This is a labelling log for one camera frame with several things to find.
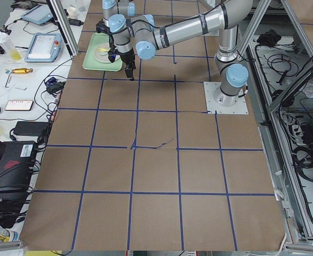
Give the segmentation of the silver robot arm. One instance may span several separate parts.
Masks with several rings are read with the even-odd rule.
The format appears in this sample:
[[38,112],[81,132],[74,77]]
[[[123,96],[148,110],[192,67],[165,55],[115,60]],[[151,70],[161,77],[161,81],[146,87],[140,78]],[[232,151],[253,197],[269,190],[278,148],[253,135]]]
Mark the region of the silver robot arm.
[[252,1],[221,1],[209,4],[202,1],[208,11],[185,20],[157,27],[153,16],[135,15],[132,1],[103,1],[103,19],[97,31],[109,36],[110,62],[120,56],[126,64],[126,77],[134,80],[135,57],[152,59],[156,51],[188,39],[218,30],[220,44],[215,56],[217,63],[233,63],[237,58],[237,28],[250,12]]
[[97,33],[109,33],[109,18],[115,14],[122,14],[125,17],[136,15],[136,6],[133,1],[103,0],[103,18],[96,24]]

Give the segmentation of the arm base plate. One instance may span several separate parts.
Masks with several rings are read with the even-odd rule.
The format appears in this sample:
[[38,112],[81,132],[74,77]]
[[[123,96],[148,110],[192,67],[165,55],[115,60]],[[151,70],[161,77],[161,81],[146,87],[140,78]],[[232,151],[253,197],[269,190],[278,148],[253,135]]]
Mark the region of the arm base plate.
[[221,82],[204,82],[204,92],[209,114],[248,115],[243,89],[231,97],[221,91]]

